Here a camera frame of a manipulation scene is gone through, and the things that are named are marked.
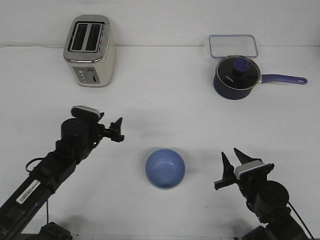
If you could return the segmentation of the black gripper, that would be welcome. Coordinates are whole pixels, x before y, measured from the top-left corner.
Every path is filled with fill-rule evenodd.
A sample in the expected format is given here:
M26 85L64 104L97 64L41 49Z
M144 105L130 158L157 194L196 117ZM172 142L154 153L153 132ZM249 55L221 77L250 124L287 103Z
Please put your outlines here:
M241 165L261 162L260 158L252 158L237 148L234 148ZM236 179L234 166L231 165L224 152L221 153L223 173L222 179L214 182L214 188L221 188L236 184L246 200L247 208L253 213L287 213L289 192L279 182L268 180L267 175L274 169L273 163L265 164L258 169L244 173L240 180Z
M125 136L121 134L122 121L123 118L120 117L106 128L99 122L70 118L61 125L59 152L70 157L86 157L103 138L117 143L122 142L125 139Z

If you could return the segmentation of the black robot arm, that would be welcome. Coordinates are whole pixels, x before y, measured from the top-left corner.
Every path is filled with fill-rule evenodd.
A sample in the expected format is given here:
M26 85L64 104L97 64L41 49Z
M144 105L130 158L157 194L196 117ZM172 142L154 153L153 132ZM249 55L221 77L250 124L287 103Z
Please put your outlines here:
M240 165L234 167L227 156L221 155L222 179L214 182L215 190L236 184L246 199L246 207L261 223L245 234L244 240L312 240L314 237L301 219L296 221L291 213L297 211L290 203L288 190L279 182L269 180L273 163L264 163L234 148Z
M122 118L109 128L97 121L70 118L61 125L61 139L29 173L26 180L0 208L0 238L12 240L21 233L31 219L60 185L89 156L102 138L122 142Z

